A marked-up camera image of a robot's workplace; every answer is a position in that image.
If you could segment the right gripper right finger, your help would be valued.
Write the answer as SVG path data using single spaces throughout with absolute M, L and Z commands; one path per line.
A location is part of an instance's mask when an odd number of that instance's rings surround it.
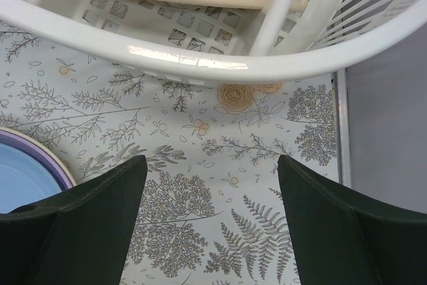
M 278 180 L 302 284 L 425 284 L 426 215 L 380 202 L 290 156 Z

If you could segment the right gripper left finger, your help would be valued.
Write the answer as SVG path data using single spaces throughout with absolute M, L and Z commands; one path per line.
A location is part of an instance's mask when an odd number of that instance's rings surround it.
M 143 155 L 1 215 L 2 284 L 119 284 L 147 177 Z

